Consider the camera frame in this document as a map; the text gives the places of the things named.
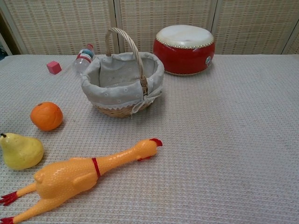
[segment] yellow pear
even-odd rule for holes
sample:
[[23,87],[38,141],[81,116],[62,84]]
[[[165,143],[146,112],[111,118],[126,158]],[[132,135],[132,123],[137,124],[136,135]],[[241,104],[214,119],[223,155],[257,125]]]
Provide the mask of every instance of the yellow pear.
[[4,163],[11,169],[27,169],[38,164],[44,153],[39,139],[14,133],[0,134]]

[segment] rubber chicken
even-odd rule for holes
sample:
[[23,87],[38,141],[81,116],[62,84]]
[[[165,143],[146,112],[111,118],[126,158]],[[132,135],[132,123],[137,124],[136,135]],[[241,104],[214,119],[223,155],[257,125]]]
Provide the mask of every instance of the rubber chicken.
[[2,224],[17,224],[33,216],[60,206],[69,198],[91,189],[98,178],[107,171],[134,160],[148,159],[162,146],[158,139],[145,139],[125,151],[96,158],[71,158],[49,164],[34,174],[35,182],[11,194],[2,196],[4,206],[17,198],[37,191],[40,200],[27,211],[0,219]]

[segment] bottle label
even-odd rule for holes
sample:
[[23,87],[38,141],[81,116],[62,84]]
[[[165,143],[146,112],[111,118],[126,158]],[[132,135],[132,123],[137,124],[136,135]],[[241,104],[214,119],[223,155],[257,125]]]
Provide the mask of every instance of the bottle label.
[[84,59],[88,60],[89,63],[90,63],[93,60],[93,56],[94,56],[94,53],[91,50],[89,50],[89,49],[82,49],[82,50],[79,51],[79,54],[77,55],[76,59],[78,59],[78,58],[84,58]]

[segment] toy cube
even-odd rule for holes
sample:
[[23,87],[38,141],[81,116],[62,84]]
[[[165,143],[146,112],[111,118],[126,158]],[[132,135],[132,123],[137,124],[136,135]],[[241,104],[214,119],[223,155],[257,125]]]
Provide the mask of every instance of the toy cube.
[[54,75],[62,70],[61,67],[60,67],[60,64],[58,62],[55,62],[55,61],[52,61],[52,62],[48,63],[47,67],[48,67],[49,72],[51,72]]

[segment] drum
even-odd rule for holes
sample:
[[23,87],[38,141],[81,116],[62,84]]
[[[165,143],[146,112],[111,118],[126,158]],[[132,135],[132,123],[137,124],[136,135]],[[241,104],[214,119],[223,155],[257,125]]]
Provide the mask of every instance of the drum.
[[162,61],[166,72],[194,75],[211,65],[215,53],[214,37],[200,27],[168,26],[157,33],[153,53]]

